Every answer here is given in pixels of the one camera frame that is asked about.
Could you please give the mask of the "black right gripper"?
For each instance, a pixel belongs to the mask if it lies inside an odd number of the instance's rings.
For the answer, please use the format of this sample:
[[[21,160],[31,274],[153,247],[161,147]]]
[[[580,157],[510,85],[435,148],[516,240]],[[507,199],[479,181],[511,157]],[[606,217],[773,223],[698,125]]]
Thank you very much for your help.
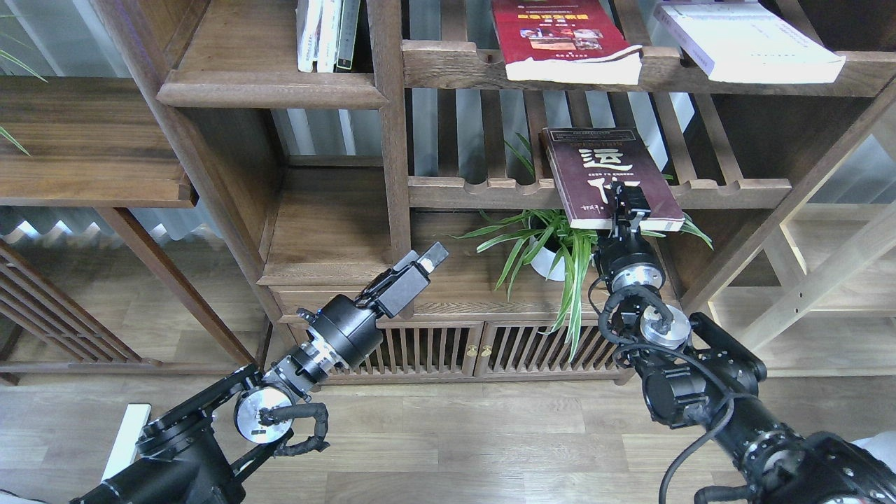
[[[641,220],[652,213],[638,186],[614,184],[615,212],[613,227],[601,237],[594,255],[598,273],[609,293],[627,285],[645,285],[654,291],[662,289],[666,277],[653,247],[641,236]]]

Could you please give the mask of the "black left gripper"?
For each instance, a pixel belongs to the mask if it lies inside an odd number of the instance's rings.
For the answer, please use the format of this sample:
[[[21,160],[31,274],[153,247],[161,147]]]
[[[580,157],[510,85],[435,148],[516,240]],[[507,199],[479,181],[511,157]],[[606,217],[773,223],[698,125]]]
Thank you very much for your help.
[[[448,255],[441,242],[435,242],[422,255],[410,250],[393,268],[374,278],[355,300],[338,295],[316,313],[299,309],[297,315],[307,320],[311,335],[297,352],[301,369],[330,371],[337,365],[352,368],[361,364],[383,340],[377,319],[394,318],[401,312],[428,287],[428,275]]]

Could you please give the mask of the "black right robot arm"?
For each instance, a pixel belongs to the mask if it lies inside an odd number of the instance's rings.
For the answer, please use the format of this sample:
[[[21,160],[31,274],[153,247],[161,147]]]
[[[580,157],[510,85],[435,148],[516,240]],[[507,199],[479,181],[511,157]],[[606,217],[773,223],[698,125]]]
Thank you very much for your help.
[[[704,487],[696,503],[893,503],[894,472],[884,462],[832,433],[795,433],[758,398],[764,361],[704,314],[663,303],[665,275],[639,229],[651,212],[647,199],[620,182],[612,191],[611,233],[595,254],[609,292],[598,329],[617,347],[614,361],[640,376],[653,421],[705,430],[666,469],[659,502],[676,469],[714,440],[743,484]]]

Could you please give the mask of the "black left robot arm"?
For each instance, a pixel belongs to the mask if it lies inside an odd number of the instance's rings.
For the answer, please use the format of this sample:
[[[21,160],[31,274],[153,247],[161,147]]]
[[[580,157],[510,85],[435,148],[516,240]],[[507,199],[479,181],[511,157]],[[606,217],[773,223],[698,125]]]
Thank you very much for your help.
[[[393,318],[428,287],[448,252],[435,243],[410,251],[374,278],[358,297],[337,295],[316,312],[301,309],[309,339],[266,372],[254,364],[234,371],[143,428],[140,457],[77,498],[79,503],[240,503],[244,480],[273,456],[328,446],[328,411],[312,389],[334,369],[352,369],[383,342],[381,316]],[[228,462],[215,439],[214,410],[237,398],[234,426],[255,444]]]

